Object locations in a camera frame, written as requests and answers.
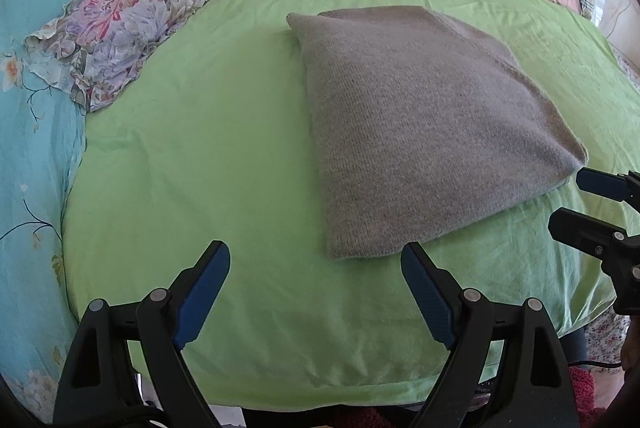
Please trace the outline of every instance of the heart pattern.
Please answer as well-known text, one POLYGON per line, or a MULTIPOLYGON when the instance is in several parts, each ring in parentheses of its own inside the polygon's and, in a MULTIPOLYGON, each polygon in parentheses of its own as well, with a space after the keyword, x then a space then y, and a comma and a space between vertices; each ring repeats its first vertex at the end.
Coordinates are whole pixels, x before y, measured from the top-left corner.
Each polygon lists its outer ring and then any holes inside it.
POLYGON ((580 0, 580 9, 582 10, 580 14, 584 18, 588 18, 589 20, 591 20, 595 7, 595 0, 580 0))

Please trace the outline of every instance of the green sheet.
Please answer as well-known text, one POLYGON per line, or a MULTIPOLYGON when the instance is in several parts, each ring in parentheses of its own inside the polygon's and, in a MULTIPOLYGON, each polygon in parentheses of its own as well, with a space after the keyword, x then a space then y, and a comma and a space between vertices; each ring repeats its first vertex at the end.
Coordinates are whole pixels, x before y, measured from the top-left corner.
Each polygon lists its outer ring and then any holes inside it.
MULTIPOLYGON (((285 22, 290 12, 390 4, 422 5, 498 37, 586 145, 589 166, 640 167, 640 95, 597 28, 550 2, 212 0, 110 108, 87 117, 64 223, 76 312, 95 297, 117 304, 168 285, 221 239, 231 270, 184 351, 209 402, 300 410, 423 400, 447 353, 399 257, 324 255, 305 68, 285 22)), ((640 232, 626 205, 571 182, 426 249, 490 299, 539 297, 564 334, 614 294, 596 260, 551 240, 546 223, 562 205, 640 232)), ((134 363, 143 366, 138 348, 134 363)))

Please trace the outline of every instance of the blue floral fabric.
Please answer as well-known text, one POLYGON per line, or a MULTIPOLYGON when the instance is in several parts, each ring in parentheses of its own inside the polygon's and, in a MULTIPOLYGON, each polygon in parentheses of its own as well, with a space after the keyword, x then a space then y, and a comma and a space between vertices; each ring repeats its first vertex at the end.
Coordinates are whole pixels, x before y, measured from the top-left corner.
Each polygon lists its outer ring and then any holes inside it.
POLYGON ((84 115, 24 66, 25 36, 70 0, 0 0, 0 373, 45 422, 76 330, 62 214, 84 150, 84 115))

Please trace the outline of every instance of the screw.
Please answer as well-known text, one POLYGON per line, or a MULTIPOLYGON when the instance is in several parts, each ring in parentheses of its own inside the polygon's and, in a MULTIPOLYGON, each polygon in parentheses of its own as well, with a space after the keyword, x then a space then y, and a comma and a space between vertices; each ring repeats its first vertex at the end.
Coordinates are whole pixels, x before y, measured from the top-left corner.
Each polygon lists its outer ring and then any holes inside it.
POLYGON ((542 310, 542 302, 537 298, 529 298, 527 300, 527 305, 531 307, 534 311, 542 310))
POLYGON ((100 309, 102 309, 103 305, 104 300, 102 298, 96 298, 95 300, 91 300, 91 302, 89 303, 89 310, 93 312, 99 311, 100 309))
POLYGON ((473 289, 471 287, 469 289, 465 289, 463 296, 469 300, 469 302, 477 302, 482 297, 478 289, 473 289))
POLYGON ((163 287, 158 287, 158 289, 154 289, 149 294, 149 298, 154 302, 161 302, 166 298, 166 289, 163 287))

